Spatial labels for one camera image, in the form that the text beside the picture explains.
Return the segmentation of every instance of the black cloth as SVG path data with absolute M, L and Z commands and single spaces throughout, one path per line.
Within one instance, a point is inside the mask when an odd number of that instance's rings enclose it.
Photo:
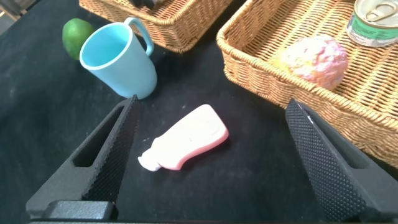
M 191 51 L 156 48 L 157 88 L 141 122 L 117 206 L 121 220 L 317 221 L 320 217 L 284 110 L 229 82 L 216 31 Z M 63 25 L 108 22 L 77 0 L 43 0 L 0 36 L 0 223 L 23 223 L 25 203 L 123 100 L 62 47 Z M 149 172 L 137 156 L 180 118 L 208 103 L 229 129 L 220 147 L 179 172 Z

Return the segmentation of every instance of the green label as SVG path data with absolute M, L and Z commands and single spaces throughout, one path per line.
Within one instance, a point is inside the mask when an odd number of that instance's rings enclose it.
M 348 24 L 352 26 L 355 33 L 374 40 L 391 40 L 398 37 L 398 28 L 396 29 L 380 29 L 366 25 L 354 14 Z

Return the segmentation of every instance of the pink sponge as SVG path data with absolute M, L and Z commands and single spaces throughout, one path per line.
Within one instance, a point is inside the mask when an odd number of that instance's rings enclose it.
M 329 35 L 302 38 L 272 61 L 276 67 L 332 90 L 347 70 L 345 49 Z

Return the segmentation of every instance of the bottle cap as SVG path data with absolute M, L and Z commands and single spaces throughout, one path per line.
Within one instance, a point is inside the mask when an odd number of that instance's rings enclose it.
M 162 166 L 156 162 L 154 156 L 155 153 L 156 152 L 152 148 L 146 150 L 144 153 L 142 153 L 142 156 L 138 157 L 138 162 L 143 168 L 152 172 L 159 170 Z

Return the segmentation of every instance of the tin can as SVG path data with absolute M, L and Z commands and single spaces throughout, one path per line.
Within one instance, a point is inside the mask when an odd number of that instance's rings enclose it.
M 346 30 L 351 40 L 368 47 L 398 42 L 398 0 L 356 0 Z

